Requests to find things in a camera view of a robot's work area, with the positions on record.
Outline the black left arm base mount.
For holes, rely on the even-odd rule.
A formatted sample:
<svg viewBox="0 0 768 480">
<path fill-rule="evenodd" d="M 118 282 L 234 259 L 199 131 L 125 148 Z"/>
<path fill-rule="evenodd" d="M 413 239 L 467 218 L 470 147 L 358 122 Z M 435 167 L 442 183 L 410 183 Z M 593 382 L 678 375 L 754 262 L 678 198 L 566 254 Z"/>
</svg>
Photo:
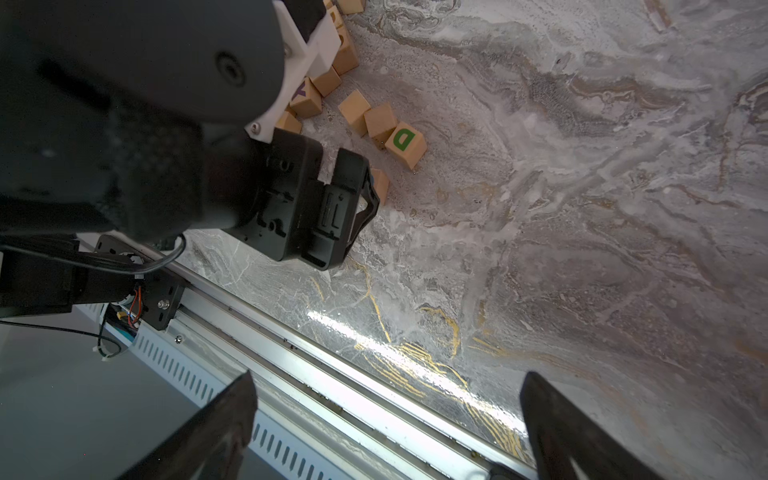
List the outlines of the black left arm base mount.
<svg viewBox="0 0 768 480">
<path fill-rule="evenodd" d="M 139 249 L 107 234 L 99 238 L 96 251 L 134 256 L 144 263 L 151 260 Z M 164 268 L 142 274 L 136 284 L 141 289 L 142 313 L 139 319 L 157 331 L 165 331 L 181 306 L 183 293 L 189 283 L 169 268 Z"/>
</svg>

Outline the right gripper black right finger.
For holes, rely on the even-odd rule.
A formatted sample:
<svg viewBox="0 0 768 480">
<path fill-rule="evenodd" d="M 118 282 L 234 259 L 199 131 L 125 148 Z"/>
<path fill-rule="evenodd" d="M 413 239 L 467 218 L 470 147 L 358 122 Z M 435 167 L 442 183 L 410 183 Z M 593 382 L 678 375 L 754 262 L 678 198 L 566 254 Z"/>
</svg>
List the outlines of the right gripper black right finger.
<svg viewBox="0 0 768 480">
<path fill-rule="evenodd" d="M 539 373 L 526 374 L 519 400 L 540 479 L 660 477 Z"/>
</svg>

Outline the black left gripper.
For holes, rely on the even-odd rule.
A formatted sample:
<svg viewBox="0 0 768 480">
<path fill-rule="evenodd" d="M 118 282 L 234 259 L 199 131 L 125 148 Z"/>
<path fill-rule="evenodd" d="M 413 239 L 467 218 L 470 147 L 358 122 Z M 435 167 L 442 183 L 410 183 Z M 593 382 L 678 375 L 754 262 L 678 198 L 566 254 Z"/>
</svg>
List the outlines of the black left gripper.
<svg viewBox="0 0 768 480">
<path fill-rule="evenodd" d="M 256 142 L 251 151 L 255 178 L 246 188 L 245 218 L 226 232 L 277 262 L 299 259 L 318 270 L 341 265 L 380 207 L 369 161 L 341 148 L 324 183 L 323 147 L 314 139 L 277 129 L 271 143 Z"/>
</svg>

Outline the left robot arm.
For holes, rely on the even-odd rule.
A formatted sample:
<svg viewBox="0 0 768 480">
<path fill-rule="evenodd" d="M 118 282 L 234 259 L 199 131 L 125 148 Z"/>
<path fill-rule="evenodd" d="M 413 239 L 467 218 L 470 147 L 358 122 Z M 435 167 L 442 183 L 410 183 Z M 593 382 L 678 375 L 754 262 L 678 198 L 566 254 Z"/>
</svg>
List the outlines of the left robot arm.
<svg viewBox="0 0 768 480">
<path fill-rule="evenodd" d="M 1 247 L 85 264 L 58 236 L 221 229 L 267 257 L 340 265 L 379 198 L 340 149 L 278 126 L 340 47 L 320 1 L 5 1 Z"/>
</svg>

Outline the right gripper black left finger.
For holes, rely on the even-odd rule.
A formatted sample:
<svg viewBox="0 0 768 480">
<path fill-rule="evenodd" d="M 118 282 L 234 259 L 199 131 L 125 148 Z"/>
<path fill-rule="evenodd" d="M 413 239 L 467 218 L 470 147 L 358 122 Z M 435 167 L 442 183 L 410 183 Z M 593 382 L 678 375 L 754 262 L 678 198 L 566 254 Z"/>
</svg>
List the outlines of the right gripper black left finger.
<svg viewBox="0 0 768 480">
<path fill-rule="evenodd" d="M 252 375 L 238 376 L 122 479 L 235 479 L 252 441 L 258 397 Z"/>
</svg>

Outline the wooden block blue E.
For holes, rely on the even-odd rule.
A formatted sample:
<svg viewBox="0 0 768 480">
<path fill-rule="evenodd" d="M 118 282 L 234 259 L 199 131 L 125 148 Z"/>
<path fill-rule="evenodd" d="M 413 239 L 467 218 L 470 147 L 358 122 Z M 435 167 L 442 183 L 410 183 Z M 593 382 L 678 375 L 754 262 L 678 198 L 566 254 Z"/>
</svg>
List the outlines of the wooden block blue E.
<svg viewBox="0 0 768 480">
<path fill-rule="evenodd" d="M 390 180 L 387 174 L 381 169 L 373 168 L 371 174 L 373 177 L 374 190 L 379 198 L 380 206 L 383 207 L 386 204 Z"/>
</svg>

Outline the wooden block green D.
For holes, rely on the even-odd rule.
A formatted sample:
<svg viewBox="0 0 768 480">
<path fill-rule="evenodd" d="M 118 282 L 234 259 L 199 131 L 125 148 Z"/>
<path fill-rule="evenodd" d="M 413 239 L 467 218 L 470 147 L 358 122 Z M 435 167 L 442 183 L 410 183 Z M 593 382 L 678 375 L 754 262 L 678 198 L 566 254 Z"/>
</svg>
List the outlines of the wooden block green D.
<svg viewBox="0 0 768 480">
<path fill-rule="evenodd" d="M 385 148 L 410 170 L 414 170 L 427 151 L 427 141 L 416 128 L 400 122 L 387 139 Z"/>
</svg>

